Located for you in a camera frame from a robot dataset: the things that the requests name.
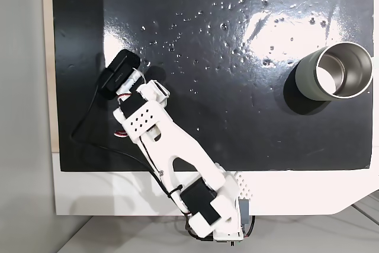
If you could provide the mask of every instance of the wooden edge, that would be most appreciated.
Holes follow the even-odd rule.
[[[55,153],[59,152],[59,133],[55,80],[53,0],[43,0],[43,22],[46,54],[47,96],[49,100],[50,141],[52,152]]]

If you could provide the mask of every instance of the floor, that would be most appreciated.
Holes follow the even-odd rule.
[[[357,203],[379,220],[379,194]],[[332,216],[260,216],[249,239],[200,242],[184,232],[181,217],[93,217],[59,253],[121,252],[345,252],[379,250],[379,226],[352,207]]]

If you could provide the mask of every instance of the black cable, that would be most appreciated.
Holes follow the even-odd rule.
[[[96,85],[96,88],[95,88],[95,93],[94,93],[94,96],[92,97],[92,100],[91,100],[91,103],[89,104],[89,107],[87,109],[87,111],[85,112],[85,114],[83,115],[83,117],[79,120],[79,122],[77,123],[77,125],[75,126],[75,128],[72,130],[71,134],[70,134],[70,139],[75,142],[75,143],[78,143],[78,144],[85,144],[85,145],[91,145],[95,148],[100,148],[100,149],[104,149],[104,150],[107,150],[109,152],[113,152],[113,153],[117,153],[117,154],[120,154],[120,155],[124,155],[124,156],[127,156],[133,160],[135,160],[136,162],[138,162],[140,165],[143,166],[143,168],[145,170],[147,170],[152,176],[153,178],[155,179],[155,181],[158,183],[158,185],[160,186],[160,188],[162,189],[162,191],[167,195],[169,196],[169,193],[166,189],[166,187],[163,185],[163,183],[161,182],[161,180],[157,177],[157,175],[155,175],[154,173],[154,170],[148,166],[146,163],[144,163],[143,161],[139,160],[138,158],[134,157],[133,155],[131,154],[128,154],[128,153],[125,153],[125,152],[122,152],[120,150],[117,150],[117,149],[112,149],[112,148],[109,148],[107,146],[103,146],[103,145],[99,145],[97,143],[93,143],[93,142],[87,142],[85,140],[78,140],[78,139],[75,139],[75,135],[76,133],[78,132],[78,130],[82,127],[85,119],[88,117],[88,114],[89,112],[92,110],[92,107],[94,106],[94,102],[95,102],[95,99],[97,97],[97,91],[98,91],[98,85]]]
[[[194,234],[192,231],[191,231],[191,227],[190,227],[190,224],[189,224],[189,218],[188,218],[188,214],[185,214],[184,213],[184,217],[185,217],[185,230],[187,230],[188,234],[197,239],[197,240],[200,240],[200,241],[213,241],[213,235],[212,234],[209,234],[208,236],[202,238],[202,237],[199,237],[198,235]]]
[[[252,220],[251,220],[251,223],[250,223],[250,228],[246,234],[246,237],[249,237],[250,234],[253,232],[253,228],[254,228],[254,223],[255,223],[255,216],[253,216]]]
[[[146,152],[146,154],[147,154],[147,157],[149,158],[149,160],[150,160],[151,164],[153,164],[153,166],[154,166],[154,168],[155,168],[156,172],[159,172],[159,171],[158,171],[158,169],[157,169],[157,167],[155,166],[155,163],[153,162],[152,158],[150,157],[150,155],[149,155],[149,152],[147,151],[147,148],[145,147],[145,145],[144,145],[144,143],[143,143],[143,141],[142,141],[142,138],[141,138],[141,137],[140,137],[140,142],[141,142],[141,144],[142,144],[142,146],[143,146],[143,149],[144,149],[144,151]]]

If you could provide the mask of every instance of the cable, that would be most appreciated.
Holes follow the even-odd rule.
[[[83,123],[84,123],[85,119],[87,118],[89,112],[91,111],[92,107],[94,106],[94,102],[95,102],[98,90],[99,90],[99,85],[96,84],[95,93],[94,93],[94,96],[92,97],[91,103],[89,104],[87,111],[85,112],[83,117],[79,120],[76,127],[74,127],[74,129],[72,130],[72,132],[70,134],[70,139],[76,143],[80,143],[80,142],[78,142],[77,140],[74,139],[74,135],[81,128],[81,126],[83,125]]]
[[[145,152],[146,152],[146,154],[147,154],[147,157],[149,158],[150,162],[153,164],[153,166],[154,166],[154,168],[155,168],[156,172],[159,172],[159,171],[158,171],[158,169],[157,169],[157,167],[155,166],[155,164],[154,164],[154,162],[153,162],[152,158],[150,157],[150,155],[149,155],[149,152],[147,151],[147,148],[145,147],[145,145],[144,145],[144,143],[143,143],[143,141],[142,141],[142,138],[141,138],[141,137],[140,137],[140,142],[141,142],[141,144],[142,144],[142,146],[143,146],[143,149],[144,149],[144,151],[145,151]]]
[[[355,204],[352,204],[351,206],[355,208],[357,211],[359,211],[361,214],[363,214],[365,217],[367,217],[370,221],[372,221],[373,223],[379,226],[379,222],[376,219],[374,219],[372,216],[370,216],[368,213],[366,213],[364,210],[360,209]]]
[[[208,236],[202,238],[202,237],[199,237],[198,235],[194,234],[192,231],[191,231],[191,227],[190,227],[190,224],[189,224],[189,218],[188,218],[188,214],[184,214],[184,217],[185,217],[185,230],[187,230],[188,234],[197,239],[197,240],[200,240],[200,241],[213,241],[213,235],[212,234],[209,234]]]
[[[246,234],[245,237],[249,237],[250,234],[253,232],[253,228],[254,228],[254,223],[255,223],[255,216],[253,216],[252,220],[251,220],[251,224],[250,224],[250,228]]]
[[[133,68],[136,72],[138,72],[139,74],[141,74],[141,76],[142,76],[142,78],[143,78],[143,82],[146,84],[146,78],[144,77],[144,74],[141,72],[141,71],[139,71],[138,69],[135,69],[135,68]]]
[[[160,188],[162,189],[162,191],[168,196],[169,196],[169,193],[166,189],[166,187],[163,185],[163,183],[161,182],[161,180],[157,177],[157,175],[155,175],[154,173],[154,170],[148,166],[146,163],[144,163],[143,161],[139,160],[138,158],[134,157],[133,155],[131,154],[128,154],[128,153],[125,153],[125,152],[122,152],[120,150],[117,150],[117,149],[112,149],[112,148],[109,148],[107,146],[103,146],[103,145],[99,145],[97,143],[93,143],[93,142],[87,142],[85,140],[78,140],[78,139],[75,139],[75,135],[76,133],[78,132],[78,130],[81,128],[81,126],[83,125],[85,119],[88,117],[88,114],[89,112],[92,110],[92,107],[94,106],[94,102],[95,102],[95,99],[97,97],[97,91],[98,91],[98,85],[96,85],[95,87],[95,93],[94,93],[94,96],[92,97],[92,100],[91,100],[91,103],[89,104],[89,107],[87,109],[87,111],[85,112],[85,114],[83,115],[83,117],[79,120],[79,122],[77,123],[77,125],[75,126],[75,128],[72,130],[71,134],[70,134],[70,139],[77,143],[77,144],[84,144],[84,145],[91,145],[95,148],[100,148],[100,149],[104,149],[104,150],[107,150],[109,152],[113,152],[113,153],[116,153],[116,154],[119,154],[119,155],[123,155],[123,156],[127,156],[131,159],[133,159],[134,161],[138,162],[141,166],[143,166],[143,168],[145,170],[147,170],[152,176],[153,178],[155,179],[155,181],[158,183],[158,185],[160,186]]]

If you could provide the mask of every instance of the gray wall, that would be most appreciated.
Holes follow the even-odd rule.
[[[54,214],[42,0],[0,7],[0,252],[57,252],[88,217]]]

